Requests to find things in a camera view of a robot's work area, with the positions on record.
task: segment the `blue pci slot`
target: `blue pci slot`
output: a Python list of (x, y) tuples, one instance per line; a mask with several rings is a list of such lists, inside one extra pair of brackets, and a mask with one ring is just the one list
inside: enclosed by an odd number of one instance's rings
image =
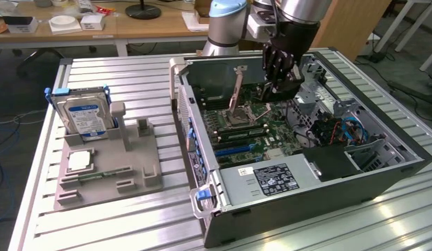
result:
[(220, 157), (220, 156), (231, 155), (231, 154), (235, 154), (235, 153), (250, 152), (255, 148), (255, 146), (256, 146), (256, 144), (251, 144), (248, 146), (243, 146), (243, 147), (239, 147), (239, 148), (222, 150), (222, 151), (215, 152), (215, 155), (216, 155), (216, 157)]

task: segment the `aluminum table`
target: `aluminum table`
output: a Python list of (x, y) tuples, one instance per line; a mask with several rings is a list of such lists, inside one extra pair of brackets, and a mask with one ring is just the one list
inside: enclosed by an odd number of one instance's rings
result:
[[(327, 48), (318, 51), (432, 154), (432, 129), (339, 52)], [(170, 58), (186, 55), (195, 54), (63, 61), (55, 88), (107, 84), (112, 100), (126, 102), (127, 123), (150, 117), (155, 124), (166, 187), (150, 195), (55, 212), (54, 194), (66, 130), (50, 107), (10, 250), (206, 250), (200, 223), (191, 209), (170, 99)], [(339, 97), (352, 97), (332, 76), (327, 77), (327, 84)], [(211, 251), (404, 248), (432, 249), (432, 164), (374, 201)]]

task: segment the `cardboard box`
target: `cardboard box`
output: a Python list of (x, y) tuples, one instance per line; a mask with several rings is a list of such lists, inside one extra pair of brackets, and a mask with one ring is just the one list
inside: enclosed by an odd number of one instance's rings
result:
[(82, 20), (83, 30), (103, 30), (104, 29), (103, 15), (84, 16)]
[(196, 0), (196, 18), (200, 24), (210, 24), (210, 9), (212, 0)]

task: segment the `barcode label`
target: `barcode label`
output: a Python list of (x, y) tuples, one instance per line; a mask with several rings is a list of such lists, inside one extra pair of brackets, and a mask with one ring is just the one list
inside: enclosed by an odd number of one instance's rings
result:
[(254, 174), (254, 170), (252, 170), (252, 166), (250, 167), (244, 167), (244, 168), (239, 168), (239, 175), (240, 176), (244, 176), (244, 175), (248, 175), (248, 174)]

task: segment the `motherboard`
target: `motherboard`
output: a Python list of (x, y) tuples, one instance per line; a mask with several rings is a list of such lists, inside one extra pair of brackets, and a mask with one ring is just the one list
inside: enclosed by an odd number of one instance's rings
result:
[(295, 137), (279, 102), (252, 102), (248, 89), (232, 111), (203, 111), (203, 120), (220, 168), (291, 156), (303, 146)]

